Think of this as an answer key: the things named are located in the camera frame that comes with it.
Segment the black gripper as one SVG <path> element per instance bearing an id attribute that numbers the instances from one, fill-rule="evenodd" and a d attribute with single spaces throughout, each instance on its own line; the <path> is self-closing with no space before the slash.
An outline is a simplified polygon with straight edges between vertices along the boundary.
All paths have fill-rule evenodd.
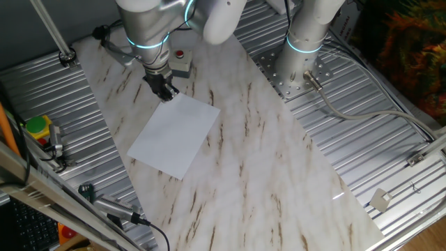
<path id="1" fill-rule="evenodd" d="M 156 69 L 145 67 L 144 70 L 144 79 L 162 102 L 169 102 L 178 95 L 179 90 L 171 84 L 173 76 L 169 66 Z"/>

